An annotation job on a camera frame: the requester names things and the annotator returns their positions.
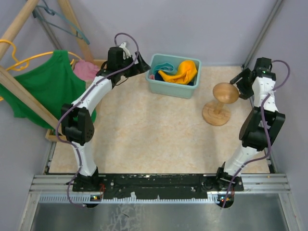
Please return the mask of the dark blue bucket hat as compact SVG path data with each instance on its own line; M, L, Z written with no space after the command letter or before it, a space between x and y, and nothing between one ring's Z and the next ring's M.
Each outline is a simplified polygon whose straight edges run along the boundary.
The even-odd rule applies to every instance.
M161 75L157 72L154 75L153 80L157 80L157 81L164 81L163 78L161 77ZM194 80L192 80L191 82L188 83L188 86L194 86Z

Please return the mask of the wooden clothes rack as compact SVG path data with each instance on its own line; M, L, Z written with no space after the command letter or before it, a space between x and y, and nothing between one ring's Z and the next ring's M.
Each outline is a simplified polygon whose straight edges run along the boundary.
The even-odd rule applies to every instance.
M37 0L28 0L21 8L17 16L14 18L12 23L9 25L9 27L6 29L1 39L12 42L24 26L25 22L37 4ZM76 25L77 29L81 29L70 1L59 0L58 4L60 5L64 16L74 25ZM61 132L61 128L56 127L56 125L58 125L58 120L3 67L0 68L0 83L18 99L25 103L29 108L36 112L55 130L57 130L57 132Z

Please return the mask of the turquoise bucket hat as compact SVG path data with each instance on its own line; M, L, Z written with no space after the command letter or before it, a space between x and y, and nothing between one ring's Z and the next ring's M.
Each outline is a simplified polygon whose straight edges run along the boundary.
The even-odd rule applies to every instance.
M162 63L162 64L157 64L153 67L152 74L155 75L160 70L170 75L174 75L177 72L172 64Z

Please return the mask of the wooden hat stand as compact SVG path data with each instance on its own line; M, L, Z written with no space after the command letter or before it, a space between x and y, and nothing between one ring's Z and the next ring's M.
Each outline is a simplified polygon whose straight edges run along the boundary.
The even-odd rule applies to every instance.
M202 116L205 122L212 126L225 125L231 112L226 104L235 103L239 99L239 91L230 83L218 83L213 88L214 101L210 101L203 106Z

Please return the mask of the light teal plastic bin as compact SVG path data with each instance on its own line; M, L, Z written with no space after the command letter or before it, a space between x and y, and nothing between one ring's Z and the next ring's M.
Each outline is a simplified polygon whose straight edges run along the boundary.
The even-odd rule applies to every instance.
M162 63L170 63L175 67L177 71L180 63L182 63L185 60L192 60L196 65L198 73L193 78L194 86L175 84L175 83L150 79L150 75L153 75L152 69L155 65ZM202 67L202 62L199 59L156 53L152 56L151 70L148 71L148 74L146 75L146 80L149 82L150 90L153 93L189 99L192 97L194 91L199 86L201 67Z

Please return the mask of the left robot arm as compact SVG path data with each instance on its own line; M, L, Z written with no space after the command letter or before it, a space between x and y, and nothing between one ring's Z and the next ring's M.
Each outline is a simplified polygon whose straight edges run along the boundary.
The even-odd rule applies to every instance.
M78 164L75 178L83 182L88 190L94 191L100 185L90 144L95 132L91 118L94 109L120 83L122 77L133 77L150 69L139 51L131 55L123 46L111 47L107 61L102 64L90 86L74 102L62 106L62 134L73 147Z

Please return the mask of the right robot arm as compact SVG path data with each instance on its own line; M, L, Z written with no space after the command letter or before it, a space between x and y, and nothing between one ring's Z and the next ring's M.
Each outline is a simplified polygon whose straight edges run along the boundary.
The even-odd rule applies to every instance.
M240 129L241 145L217 170L215 185L222 191L239 184L242 169L258 160L256 154L264 149L271 150L285 122L285 114L278 111L275 103L274 93L278 87L276 75L271 70L271 59L258 58L253 70L246 68L230 81L238 88L240 98L253 97L254 104Z

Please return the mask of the orange bucket hat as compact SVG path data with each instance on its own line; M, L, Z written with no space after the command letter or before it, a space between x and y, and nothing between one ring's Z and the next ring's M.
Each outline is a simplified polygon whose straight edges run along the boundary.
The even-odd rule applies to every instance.
M159 70L158 73L165 82L187 85L197 75L198 71L194 61L185 60L180 63L177 72L174 75L166 74L162 70Z

